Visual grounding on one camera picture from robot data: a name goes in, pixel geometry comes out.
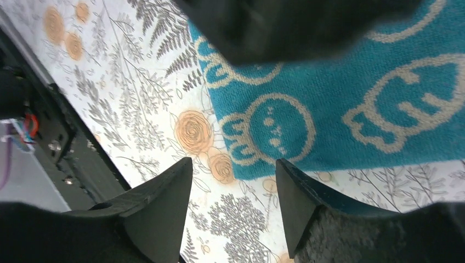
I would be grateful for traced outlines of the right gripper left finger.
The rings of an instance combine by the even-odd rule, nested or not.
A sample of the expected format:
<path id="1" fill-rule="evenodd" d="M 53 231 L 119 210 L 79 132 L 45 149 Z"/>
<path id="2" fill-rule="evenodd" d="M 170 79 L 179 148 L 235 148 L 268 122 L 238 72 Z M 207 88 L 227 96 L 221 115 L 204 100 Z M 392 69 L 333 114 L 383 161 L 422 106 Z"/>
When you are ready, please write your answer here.
<path id="1" fill-rule="evenodd" d="M 191 158 L 182 158 L 88 210 L 3 202 L 1 262 L 182 262 L 192 174 Z"/>

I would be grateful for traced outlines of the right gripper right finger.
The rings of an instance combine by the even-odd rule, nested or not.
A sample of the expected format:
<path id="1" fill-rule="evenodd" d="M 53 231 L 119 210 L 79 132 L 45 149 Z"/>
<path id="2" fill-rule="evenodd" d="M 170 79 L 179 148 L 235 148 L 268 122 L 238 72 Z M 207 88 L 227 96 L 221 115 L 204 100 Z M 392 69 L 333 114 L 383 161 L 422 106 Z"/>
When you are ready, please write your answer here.
<path id="1" fill-rule="evenodd" d="M 398 213 L 357 201 L 276 161 L 288 254 L 295 262 L 464 262 L 464 203 Z"/>

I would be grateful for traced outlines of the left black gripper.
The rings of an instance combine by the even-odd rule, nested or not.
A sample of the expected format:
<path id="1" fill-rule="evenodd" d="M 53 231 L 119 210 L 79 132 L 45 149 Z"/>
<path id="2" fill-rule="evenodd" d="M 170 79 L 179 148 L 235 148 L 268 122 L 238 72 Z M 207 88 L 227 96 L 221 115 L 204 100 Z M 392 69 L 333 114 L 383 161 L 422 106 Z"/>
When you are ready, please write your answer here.
<path id="1" fill-rule="evenodd" d="M 233 65 L 339 56 L 376 25 L 409 18 L 420 5 L 386 0 L 177 1 Z"/>

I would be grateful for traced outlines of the white bear patterned towel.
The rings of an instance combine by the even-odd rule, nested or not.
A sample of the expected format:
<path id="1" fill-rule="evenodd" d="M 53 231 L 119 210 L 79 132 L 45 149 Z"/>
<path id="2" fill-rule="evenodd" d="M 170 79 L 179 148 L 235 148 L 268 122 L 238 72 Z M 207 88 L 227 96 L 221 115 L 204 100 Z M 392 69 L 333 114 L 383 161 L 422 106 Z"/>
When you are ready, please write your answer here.
<path id="1" fill-rule="evenodd" d="M 425 1 L 336 60 L 233 67 L 190 24 L 237 179 L 464 158 L 464 1 Z"/>

